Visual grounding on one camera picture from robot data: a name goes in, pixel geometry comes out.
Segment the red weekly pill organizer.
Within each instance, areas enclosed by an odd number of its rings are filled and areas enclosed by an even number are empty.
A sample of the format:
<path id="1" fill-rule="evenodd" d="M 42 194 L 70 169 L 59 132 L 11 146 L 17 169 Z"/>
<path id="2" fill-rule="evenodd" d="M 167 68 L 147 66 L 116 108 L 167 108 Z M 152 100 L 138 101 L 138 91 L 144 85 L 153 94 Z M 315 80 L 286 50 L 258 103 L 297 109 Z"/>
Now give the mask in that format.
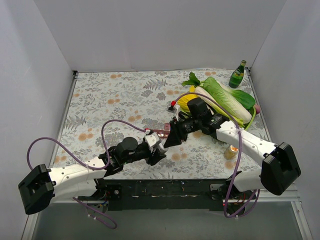
<path id="1" fill-rule="evenodd" d="M 160 139 L 167 139 L 171 132 L 170 123 L 166 122 L 162 129 L 153 129 L 153 131 L 157 133 Z"/>

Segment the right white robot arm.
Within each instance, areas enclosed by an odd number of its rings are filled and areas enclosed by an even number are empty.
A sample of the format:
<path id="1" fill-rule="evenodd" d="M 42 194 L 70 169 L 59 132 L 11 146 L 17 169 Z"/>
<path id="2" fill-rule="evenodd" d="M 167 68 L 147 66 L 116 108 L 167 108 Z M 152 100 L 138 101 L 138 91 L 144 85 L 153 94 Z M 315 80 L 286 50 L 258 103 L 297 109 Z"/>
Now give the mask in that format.
<path id="1" fill-rule="evenodd" d="M 198 130 L 221 142 L 232 146 L 241 144 L 239 152 L 252 158 L 260 170 L 237 172 L 234 180 L 226 181 L 227 195 L 237 199 L 246 191 L 265 189 L 280 196 L 300 175 L 293 148 L 283 142 L 277 145 L 258 138 L 240 128 L 221 114 L 212 114 L 205 101 L 199 97 L 187 103 L 191 116 L 170 121 L 170 133 L 164 143 L 165 148 L 181 145 L 189 133 Z"/>

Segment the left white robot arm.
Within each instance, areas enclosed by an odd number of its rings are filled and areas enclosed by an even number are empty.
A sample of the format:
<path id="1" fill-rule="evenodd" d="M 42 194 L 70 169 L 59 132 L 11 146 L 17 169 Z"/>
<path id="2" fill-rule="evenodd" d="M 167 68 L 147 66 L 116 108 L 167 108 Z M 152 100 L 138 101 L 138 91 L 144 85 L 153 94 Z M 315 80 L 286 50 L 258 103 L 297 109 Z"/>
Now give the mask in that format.
<path id="1" fill-rule="evenodd" d="M 37 165 L 18 184 L 24 211 L 32 215 L 50 203 L 73 197 L 92 196 L 101 200 L 107 191 L 99 179 L 115 175 L 123 170 L 125 164 L 140 160 L 154 166 L 166 157 L 166 152 L 162 140 L 153 135 L 145 136 L 142 143 L 126 137 L 105 153 L 81 164 L 53 168 Z"/>

